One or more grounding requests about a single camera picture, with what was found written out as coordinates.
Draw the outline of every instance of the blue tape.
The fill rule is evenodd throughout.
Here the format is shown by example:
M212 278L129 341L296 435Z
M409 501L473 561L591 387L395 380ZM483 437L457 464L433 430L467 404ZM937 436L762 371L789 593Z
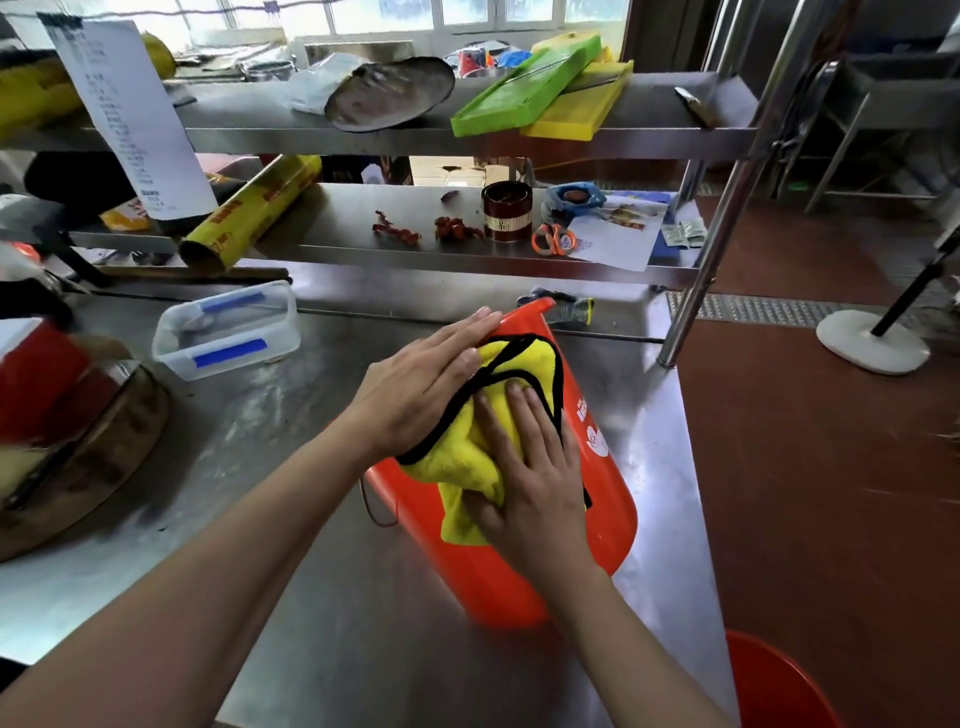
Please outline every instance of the blue tape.
M222 361L230 361L238 356L246 356L249 353L262 352L267 348L267 342L263 339L251 339L242 344L234 344L232 347L218 349L216 352L202 353L193 357L193 363L197 369L209 367L213 364L219 364Z
M250 303L265 301L266 298L261 291L254 291L253 293L237 296L233 299L201 303L200 308L204 313L217 313L218 311L226 311L228 308L239 308L240 306Z

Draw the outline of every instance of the brown tin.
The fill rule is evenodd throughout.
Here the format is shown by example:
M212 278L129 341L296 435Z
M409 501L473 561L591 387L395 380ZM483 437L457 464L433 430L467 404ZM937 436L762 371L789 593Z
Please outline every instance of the brown tin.
M483 188L483 229L490 240L515 243L529 240L534 191L524 182L494 182Z

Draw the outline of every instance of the yellow cutting board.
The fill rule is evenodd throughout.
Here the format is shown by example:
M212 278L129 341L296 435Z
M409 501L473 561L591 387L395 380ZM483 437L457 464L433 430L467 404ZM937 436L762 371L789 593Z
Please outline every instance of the yellow cutting board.
M590 141L603 120L607 118L613 102L616 101L633 73L634 62L595 61L569 84L569 86L589 85L591 80L601 81L617 70L620 75L611 83L560 94L537 121L522 127L520 133L525 136L545 136L550 139Z

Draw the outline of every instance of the metal pole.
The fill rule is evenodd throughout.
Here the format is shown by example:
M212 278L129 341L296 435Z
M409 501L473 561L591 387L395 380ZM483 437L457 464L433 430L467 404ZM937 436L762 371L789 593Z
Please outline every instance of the metal pole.
M762 8L763 0L739 0L736 4L730 34L727 36L727 42L724 43L723 53L720 54L717 65L717 73L721 78L728 79L740 72Z
M704 58L705 71L716 69L719 80L740 72L762 7L763 0L737 0L736 4L733 0L723 0ZM686 163L672 209L677 210L696 197L706 172L707 163L702 159L691 159Z
M779 129L791 96L796 92L797 83L806 70L813 46L843 2L844 0L801 0L794 11L790 28L756 107L753 123L756 127L754 146L748 157L733 168L710 225L707 241L700 251L697 278L686 290L680 310L660 348L657 360L664 367L677 364L677 354L693 326L708 288L716 278L720 259L770 155L773 137Z
M727 39L731 35L731 29L736 13L737 4L735 0L723 0L720 9L717 11L717 19L713 23L713 31L710 33L710 43L707 46L707 54L704 56L704 71L716 70L720 63L720 57L727 46ZM684 178L680 182L680 191L671 200L670 208L677 210L686 205L697 195L700 188L700 182L704 180L707 172L707 163L702 159L691 159L686 163L684 169Z
M733 10L736 5L733 0L723 0L720 3L720 9L717 11L717 19L713 23L713 30L710 32L710 42L707 45L707 54L704 56L704 65L702 70L715 71L720 62L720 54L723 53L723 47L727 43L727 36L730 34L730 26L733 23Z

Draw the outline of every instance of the white plastic bag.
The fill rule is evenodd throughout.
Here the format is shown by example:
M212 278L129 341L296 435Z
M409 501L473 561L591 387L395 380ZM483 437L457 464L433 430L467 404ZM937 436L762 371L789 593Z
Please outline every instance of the white plastic bag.
M369 61L350 53L331 53L286 83L287 106L295 111L323 116L330 95L364 63Z

